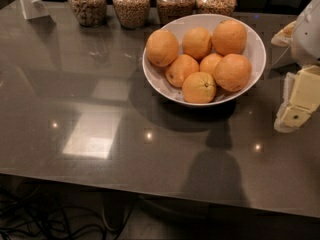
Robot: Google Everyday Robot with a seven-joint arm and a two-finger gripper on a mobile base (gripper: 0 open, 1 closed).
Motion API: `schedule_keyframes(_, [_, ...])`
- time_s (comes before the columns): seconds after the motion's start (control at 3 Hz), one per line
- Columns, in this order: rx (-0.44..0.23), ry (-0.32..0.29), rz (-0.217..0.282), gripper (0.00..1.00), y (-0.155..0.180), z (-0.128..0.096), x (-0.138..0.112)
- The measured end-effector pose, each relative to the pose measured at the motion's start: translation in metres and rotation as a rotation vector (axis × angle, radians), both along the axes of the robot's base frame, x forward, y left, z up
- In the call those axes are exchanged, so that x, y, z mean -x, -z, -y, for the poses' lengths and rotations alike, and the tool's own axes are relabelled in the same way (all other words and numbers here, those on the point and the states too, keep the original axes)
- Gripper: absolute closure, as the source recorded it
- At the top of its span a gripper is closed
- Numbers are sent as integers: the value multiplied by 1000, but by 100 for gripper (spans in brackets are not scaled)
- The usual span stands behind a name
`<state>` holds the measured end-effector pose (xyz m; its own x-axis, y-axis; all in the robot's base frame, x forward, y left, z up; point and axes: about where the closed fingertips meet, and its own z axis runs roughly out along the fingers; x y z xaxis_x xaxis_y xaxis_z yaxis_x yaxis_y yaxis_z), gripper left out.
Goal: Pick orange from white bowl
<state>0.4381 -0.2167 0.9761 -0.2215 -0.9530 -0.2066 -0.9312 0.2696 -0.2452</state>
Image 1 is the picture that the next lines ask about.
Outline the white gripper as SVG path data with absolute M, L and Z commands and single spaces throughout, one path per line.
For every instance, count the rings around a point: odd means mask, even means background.
M 317 66 L 320 59 L 320 4 L 310 3 L 296 22 L 292 21 L 272 37 L 271 43 L 278 47 L 291 43 L 293 59 L 298 65 L 305 65 L 296 74 L 286 75 L 283 103 L 274 122 L 278 132 L 291 133 L 303 126 L 320 106 L 320 67 Z

